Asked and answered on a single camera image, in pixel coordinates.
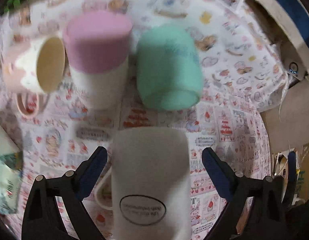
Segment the white printed tablecloth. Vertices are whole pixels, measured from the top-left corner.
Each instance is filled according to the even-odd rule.
[[[18,213],[7,216],[16,236],[35,177],[62,176],[76,169],[102,145],[109,152],[111,137],[117,130],[140,126],[181,129],[189,141],[192,240],[205,237],[226,202],[221,199],[201,162],[201,152],[212,147],[236,171],[262,179],[270,175],[270,149],[267,132],[257,108],[271,104],[271,97],[286,84],[281,62],[247,6],[237,16],[215,0],[40,0],[22,10],[0,18],[0,57],[13,43],[61,30],[74,16],[86,11],[109,9],[127,13],[134,23],[131,53],[140,35],[153,26],[173,23],[183,26],[194,39],[205,77],[202,100],[196,106],[176,112],[146,109],[136,90],[134,61],[122,102],[108,111],[88,109],[76,93],[67,69],[57,92],[46,99],[44,111],[36,118],[20,116],[1,79],[0,125],[23,149],[24,176]],[[36,99],[28,97],[28,108]],[[89,132],[107,137],[87,137]],[[61,198],[59,210],[70,235],[76,236]],[[83,201],[96,226],[113,238],[112,212],[101,209],[92,193]],[[247,203],[244,214],[251,201]]]

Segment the pink handle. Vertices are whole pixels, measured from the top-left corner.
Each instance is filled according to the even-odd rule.
[[[39,94],[37,95],[37,104],[36,104],[36,108],[32,113],[29,113],[27,111],[27,109],[25,109],[25,106],[22,102],[22,97],[21,94],[16,94],[16,106],[18,107],[19,112],[22,114],[23,117],[25,117],[26,119],[32,119],[33,117],[35,117],[40,110],[40,101],[41,101],[41,96]]]

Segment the black oval outline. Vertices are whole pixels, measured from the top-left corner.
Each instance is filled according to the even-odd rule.
[[[122,202],[123,199],[125,199],[125,198],[127,198],[127,197],[146,197],[146,198],[151,198],[151,199],[154,199],[154,200],[158,201],[158,202],[161,203],[161,204],[163,205],[163,207],[164,207],[164,214],[163,214],[162,218],[160,218],[158,221],[156,221],[156,222],[154,222],[154,223],[150,223],[150,224],[138,224],[138,223],[136,223],[136,222],[131,221],[129,218],[127,218],[127,217],[123,214],[123,211],[122,211],[122,209],[121,209],[121,202]],[[162,201],[160,201],[160,200],[158,200],[158,199],[156,199],[156,198],[154,198],[154,197],[149,197],[149,196],[146,196],[146,195],[138,195],[138,194],[135,194],[135,195],[127,195],[127,196],[123,197],[123,198],[120,200],[119,206],[120,206],[120,211],[121,211],[122,216],[123,216],[127,221],[129,221],[131,224],[134,224],[134,225],[137,225],[137,226],[142,226],[142,227],[147,227],[147,226],[152,226],[152,225],[158,224],[158,223],[166,216],[166,213],[167,213],[167,207],[166,207],[166,205],[165,205]]]

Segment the blue gripper pad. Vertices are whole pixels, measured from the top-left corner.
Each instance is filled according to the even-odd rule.
[[[108,153],[104,147],[98,147],[91,157],[80,164],[76,173],[79,177],[79,188],[75,193],[78,200],[88,197],[93,190],[104,166],[107,163]]]
[[[202,163],[220,197],[230,202],[235,191],[235,174],[231,167],[222,162],[211,148],[203,150]]]

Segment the oval logo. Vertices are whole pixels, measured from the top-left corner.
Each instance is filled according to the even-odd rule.
[[[160,200],[144,195],[128,195],[120,200],[123,217],[138,226],[150,226],[159,223],[167,213]]]

